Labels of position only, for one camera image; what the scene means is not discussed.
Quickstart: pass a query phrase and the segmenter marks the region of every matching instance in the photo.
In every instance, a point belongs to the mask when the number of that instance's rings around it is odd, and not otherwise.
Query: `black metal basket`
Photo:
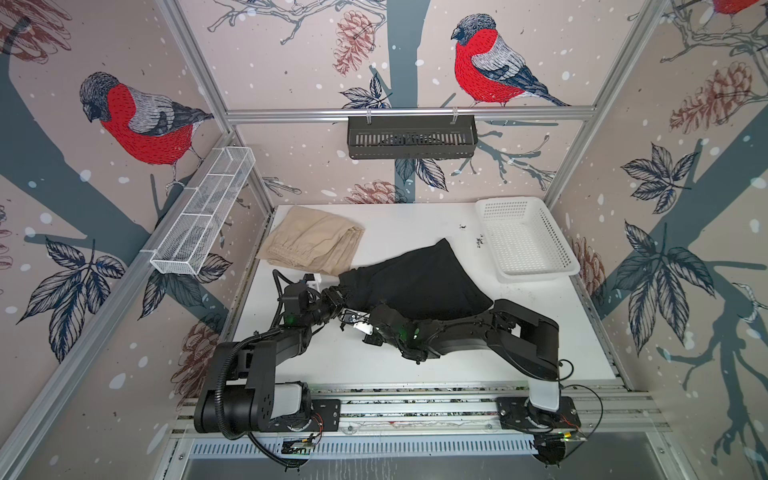
[[[350,117],[347,129],[349,157],[470,158],[478,132],[472,115],[425,117]]]

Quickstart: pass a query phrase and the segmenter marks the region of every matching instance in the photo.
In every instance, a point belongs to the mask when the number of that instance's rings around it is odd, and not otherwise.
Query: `black cloth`
[[[472,282],[444,238],[376,265],[339,275],[346,305],[369,312],[386,303],[412,320],[451,320],[485,312],[493,302]]]

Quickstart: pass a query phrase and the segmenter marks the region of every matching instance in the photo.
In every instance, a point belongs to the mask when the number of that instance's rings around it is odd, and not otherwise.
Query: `beige pants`
[[[338,276],[349,270],[364,231],[344,217],[295,205],[256,257],[272,265]]]

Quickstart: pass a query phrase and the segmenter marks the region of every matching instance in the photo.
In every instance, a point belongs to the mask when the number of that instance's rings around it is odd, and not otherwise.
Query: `white snow dot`
[[[168,430],[168,424],[161,426],[159,430],[157,430],[157,433],[154,434],[154,437],[152,437],[152,441],[149,442],[149,446],[147,447],[147,455],[151,454],[153,450],[157,448],[157,446],[160,444],[160,442],[163,441],[163,437],[165,436],[165,432]]]
[[[121,373],[120,375],[116,375],[109,382],[109,388],[113,390],[121,389],[124,383],[125,383],[125,373]]]

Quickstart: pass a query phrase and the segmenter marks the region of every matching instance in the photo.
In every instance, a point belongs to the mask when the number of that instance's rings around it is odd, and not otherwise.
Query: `white tabletop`
[[[614,379],[567,277],[544,282],[500,283],[495,275],[487,245],[478,248],[482,227],[474,204],[397,204],[397,205],[305,205],[341,215],[366,229],[353,260],[353,267],[373,265],[446,238],[464,270],[478,288],[492,300],[506,298],[552,318],[560,326],[560,358],[575,365],[571,380]],[[277,208],[273,228],[291,208]],[[234,340],[248,337],[254,330],[269,328],[277,293],[272,279],[275,267],[261,261],[257,267]],[[296,281],[305,272],[278,267]],[[433,387],[496,384],[527,379],[491,350],[453,352],[439,359],[416,365],[400,356],[394,346],[367,345],[365,334],[347,326],[342,332],[333,320],[312,338],[307,351],[278,365],[277,382],[301,380],[311,385],[344,385],[364,388],[374,384],[388,386]],[[562,367],[567,375],[569,367]]]

